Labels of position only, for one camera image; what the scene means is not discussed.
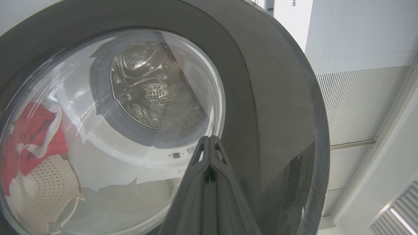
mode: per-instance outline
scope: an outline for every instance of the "washing machine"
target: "washing machine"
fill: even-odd
[[[212,135],[262,234],[316,233],[324,103],[305,55],[262,8],[1,4],[1,234],[157,234]]]

